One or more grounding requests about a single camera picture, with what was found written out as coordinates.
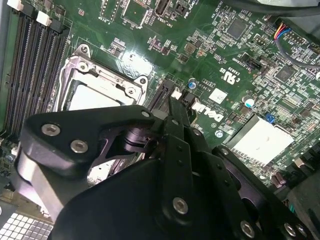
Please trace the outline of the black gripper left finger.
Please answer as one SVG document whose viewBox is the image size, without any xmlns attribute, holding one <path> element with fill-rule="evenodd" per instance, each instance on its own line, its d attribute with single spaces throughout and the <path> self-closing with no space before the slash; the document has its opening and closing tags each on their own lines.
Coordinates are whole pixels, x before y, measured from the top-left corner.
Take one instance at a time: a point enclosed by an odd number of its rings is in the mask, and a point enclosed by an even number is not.
<svg viewBox="0 0 320 240">
<path fill-rule="evenodd" d="M 135 164 L 156 161 L 159 209 L 171 215 L 174 198 L 193 200 L 190 146 L 177 102 L 171 100 L 168 114 L 124 105 L 29 117 L 20 135 L 14 186 L 56 221 L 79 194 Z"/>
</svg>

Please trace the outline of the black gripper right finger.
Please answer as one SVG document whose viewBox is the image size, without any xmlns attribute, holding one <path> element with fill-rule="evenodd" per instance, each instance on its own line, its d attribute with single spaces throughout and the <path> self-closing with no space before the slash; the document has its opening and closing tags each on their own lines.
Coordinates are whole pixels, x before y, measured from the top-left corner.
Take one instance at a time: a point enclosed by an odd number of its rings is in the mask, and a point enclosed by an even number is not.
<svg viewBox="0 0 320 240">
<path fill-rule="evenodd" d="M 190 126 L 186 106 L 176 114 L 190 146 L 192 169 L 200 174 L 199 203 L 208 215 L 202 240 L 311 240 L 307 226 L 233 154 L 222 146 L 210 149 Z"/>
</svg>

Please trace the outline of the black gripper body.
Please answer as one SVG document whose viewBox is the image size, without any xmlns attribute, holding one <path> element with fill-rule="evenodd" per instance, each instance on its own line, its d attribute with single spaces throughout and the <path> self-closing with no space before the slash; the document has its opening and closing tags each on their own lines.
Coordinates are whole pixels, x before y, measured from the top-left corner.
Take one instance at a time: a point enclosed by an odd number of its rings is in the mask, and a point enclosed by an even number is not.
<svg viewBox="0 0 320 240">
<path fill-rule="evenodd" d="M 241 240 L 232 229 L 211 181 L 192 174 L 192 223 L 165 223 L 159 206 L 160 165 L 137 163 L 74 197 L 60 212 L 53 240 Z"/>
</svg>

